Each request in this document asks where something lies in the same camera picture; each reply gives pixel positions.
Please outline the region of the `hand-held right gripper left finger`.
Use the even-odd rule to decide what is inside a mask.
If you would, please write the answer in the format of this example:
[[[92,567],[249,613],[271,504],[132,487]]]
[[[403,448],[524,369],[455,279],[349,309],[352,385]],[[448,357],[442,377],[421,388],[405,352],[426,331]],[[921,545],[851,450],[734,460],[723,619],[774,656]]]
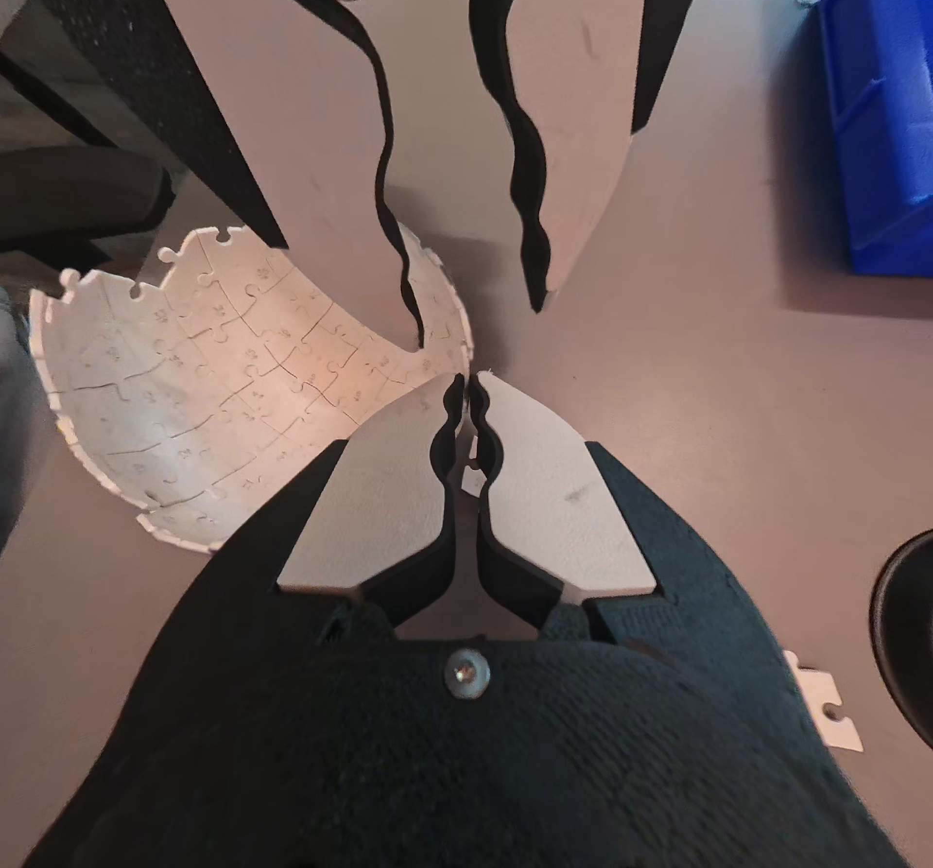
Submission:
[[[465,387],[461,373],[438,375],[357,429],[278,576],[282,591],[370,603],[394,626],[445,593]]]

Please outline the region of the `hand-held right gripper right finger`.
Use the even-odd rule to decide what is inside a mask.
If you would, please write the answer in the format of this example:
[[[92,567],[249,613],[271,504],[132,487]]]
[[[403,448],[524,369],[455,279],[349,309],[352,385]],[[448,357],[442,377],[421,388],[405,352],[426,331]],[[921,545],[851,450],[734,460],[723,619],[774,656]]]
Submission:
[[[587,442],[492,372],[470,379],[485,476],[477,526],[486,594],[535,629],[555,606],[652,594],[658,582]]]

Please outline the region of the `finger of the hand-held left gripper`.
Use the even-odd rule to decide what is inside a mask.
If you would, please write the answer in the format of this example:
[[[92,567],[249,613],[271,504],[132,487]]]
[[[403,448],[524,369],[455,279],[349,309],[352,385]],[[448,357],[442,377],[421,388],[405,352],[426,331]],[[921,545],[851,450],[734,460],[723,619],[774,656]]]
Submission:
[[[484,87],[514,152],[509,195],[535,312],[566,284],[631,145],[645,0],[469,0]]]
[[[379,336],[423,342],[384,200],[391,105],[350,0],[164,0],[284,236],[288,257]]]

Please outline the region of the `white puzzle ball shell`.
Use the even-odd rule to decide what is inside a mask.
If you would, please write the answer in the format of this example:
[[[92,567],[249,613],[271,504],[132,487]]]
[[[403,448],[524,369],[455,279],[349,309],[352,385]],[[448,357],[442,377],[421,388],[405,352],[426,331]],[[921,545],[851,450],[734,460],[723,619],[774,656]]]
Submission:
[[[327,446],[438,374],[468,374],[466,309],[402,228],[424,346],[408,352],[247,227],[164,247],[155,286],[62,271],[32,290],[30,351],[76,459],[153,537],[215,552]]]

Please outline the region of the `black metal bar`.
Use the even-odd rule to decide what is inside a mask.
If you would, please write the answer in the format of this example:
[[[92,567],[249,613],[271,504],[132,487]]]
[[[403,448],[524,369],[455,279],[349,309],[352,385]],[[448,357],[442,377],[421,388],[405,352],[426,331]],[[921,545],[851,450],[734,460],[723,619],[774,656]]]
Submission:
[[[19,96],[50,118],[70,136],[98,148],[118,145],[94,126],[53,88],[1,52],[1,76]]]

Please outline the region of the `black chair seat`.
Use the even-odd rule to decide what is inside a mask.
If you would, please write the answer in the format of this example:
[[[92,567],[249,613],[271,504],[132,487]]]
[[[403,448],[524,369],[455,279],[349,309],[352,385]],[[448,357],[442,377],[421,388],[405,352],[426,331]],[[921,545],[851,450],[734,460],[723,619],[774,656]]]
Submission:
[[[154,160],[110,147],[45,147],[1,155],[1,252],[85,275],[109,261],[95,241],[149,232],[175,193]]]

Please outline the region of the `blue plastic bin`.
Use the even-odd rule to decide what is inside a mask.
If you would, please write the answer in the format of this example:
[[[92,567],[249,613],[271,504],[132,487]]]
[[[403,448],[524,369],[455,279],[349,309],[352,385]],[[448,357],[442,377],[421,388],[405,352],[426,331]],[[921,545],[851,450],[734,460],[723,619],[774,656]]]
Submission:
[[[932,0],[819,0],[848,252],[932,276]]]

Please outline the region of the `black round bowl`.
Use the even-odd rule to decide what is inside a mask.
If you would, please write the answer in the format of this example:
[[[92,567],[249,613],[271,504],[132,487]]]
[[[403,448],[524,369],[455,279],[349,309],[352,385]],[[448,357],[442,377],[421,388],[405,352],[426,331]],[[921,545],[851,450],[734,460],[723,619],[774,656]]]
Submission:
[[[881,679],[906,722],[932,746],[932,531],[899,547],[874,583],[869,634]]]

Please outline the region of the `person's grey clothing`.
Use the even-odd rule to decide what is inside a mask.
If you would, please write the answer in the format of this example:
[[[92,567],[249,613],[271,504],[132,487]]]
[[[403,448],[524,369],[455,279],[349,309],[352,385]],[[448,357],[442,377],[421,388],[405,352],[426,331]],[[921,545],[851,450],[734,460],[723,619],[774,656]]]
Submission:
[[[26,482],[37,388],[28,328],[1,289],[1,548],[17,522]]]

